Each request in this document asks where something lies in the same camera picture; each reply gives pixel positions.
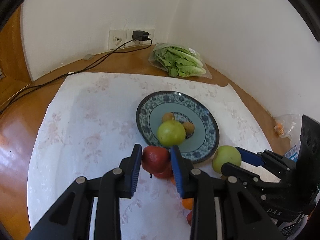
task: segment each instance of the silver bolt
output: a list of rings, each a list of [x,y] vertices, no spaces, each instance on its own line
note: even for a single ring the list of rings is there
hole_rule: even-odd
[[[113,173],[114,175],[119,175],[119,174],[122,173],[122,170],[121,170],[120,168],[115,168],[115,169],[112,170],[112,173]]]
[[[237,180],[236,177],[230,176],[230,177],[228,177],[228,181],[229,181],[230,183],[236,183],[238,180]]]
[[[82,184],[82,183],[84,183],[85,182],[85,177],[78,177],[77,179],[76,179],[76,183],[78,183],[78,184]]]
[[[194,168],[194,169],[191,170],[191,173],[192,173],[193,175],[199,175],[199,174],[201,173],[201,170],[199,170],[199,169],[197,169],[197,168]]]

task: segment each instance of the kiwi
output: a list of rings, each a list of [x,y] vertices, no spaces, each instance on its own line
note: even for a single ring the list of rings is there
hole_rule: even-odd
[[[176,120],[173,113],[165,113],[162,116],[161,122]]]
[[[191,122],[184,122],[183,124],[184,129],[186,130],[186,135],[193,134],[195,131],[195,126]]]

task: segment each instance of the patterned plate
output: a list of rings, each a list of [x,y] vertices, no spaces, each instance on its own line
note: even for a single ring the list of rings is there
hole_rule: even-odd
[[[195,125],[194,133],[179,145],[184,158],[199,163],[214,154],[219,144],[219,129],[212,114],[194,98],[173,91],[148,95],[138,106],[137,126],[148,145],[162,146],[156,133],[162,116],[169,112],[177,121]]]

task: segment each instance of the power cord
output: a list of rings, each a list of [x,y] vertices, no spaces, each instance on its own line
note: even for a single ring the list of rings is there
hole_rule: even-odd
[[[74,75],[74,74],[78,74],[78,73],[85,72],[85,71],[87,71],[87,70],[93,69],[93,68],[95,68],[96,66],[100,65],[102,62],[104,62],[108,57],[110,57],[110,56],[111,56],[112,54],[114,54],[114,53],[129,53],[129,52],[134,52],[134,51],[138,51],[138,50],[148,49],[148,48],[150,48],[150,47],[152,46],[152,39],[148,38],[148,40],[151,41],[151,42],[150,42],[150,45],[147,46],[147,47],[145,47],[145,48],[134,49],[134,50],[130,50],[130,51],[117,51],[118,49],[120,49],[120,48],[123,47],[124,45],[128,44],[129,42],[138,40],[140,37],[125,42],[124,44],[122,44],[121,46],[117,47],[117,48],[116,48],[115,50],[113,50],[112,52],[110,52],[110,53],[108,53],[108,54],[106,54],[106,55],[103,55],[102,57],[98,58],[95,62],[91,63],[90,65],[88,65],[87,67],[85,67],[85,68],[82,69],[82,70],[75,71],[75,72],[73,72],[73,73],[66,73],[66,74],[63,74],[63,75],[61,75],[61,76],[59,76],[59,77],[57,77],[57,78],[55,78],[55,79],[52,79],[52,80],[50,80],[50,81],[48,81],[48,82],[46,82],[46,83],[44,83],[44,84],[36,85],[36,86],[32,86],[32,87],[26,87],[26,88],[20,90],[17,94],[15,94],[15,95],[11,98],[11,100],[9,101],[9,103],[0,111],[0,115],[1,115],[9,106],[11,106],[14,102],[18,101],[20,98],[23,98],[24,96],[26,96],[26,95],[28,95],[28,94],[30,94],[30,93],[38,90],[38,89],[40,89],[40,88],[42,88],[42,87],[50,84],[50,83],[53,83],[53,82],[55,82],[55,81],[57,81],[57,80],[59,80],[59,79],[61,79],[61,78],[64,78],[64,77],[67,77],[67,76],[71,76],[71,75]],[[33,89],[33,90],[28,91],[27,93],[21,95],[23,92],[25,92],[25,91],[27,91],[27,90],[29,90],[29,89]]]

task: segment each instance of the electrical socket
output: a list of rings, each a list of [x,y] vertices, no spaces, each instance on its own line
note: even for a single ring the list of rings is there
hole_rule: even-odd
[[[133,31],[145,31],[149,33],[149,39],[153,40],[153,36],[155,34],[155,30],[154,29],[130,29],[127,30],[127,42],[132,40],[132,32]],[[140,46],[140,45],[144,45],[144,44],[150,44],[150,41],[131,41],[129,42],[126,46],[127,47],[131,47],[131,46]]]
[[[108,49],[116,49],[126,42],[127,30],[110,30]]]

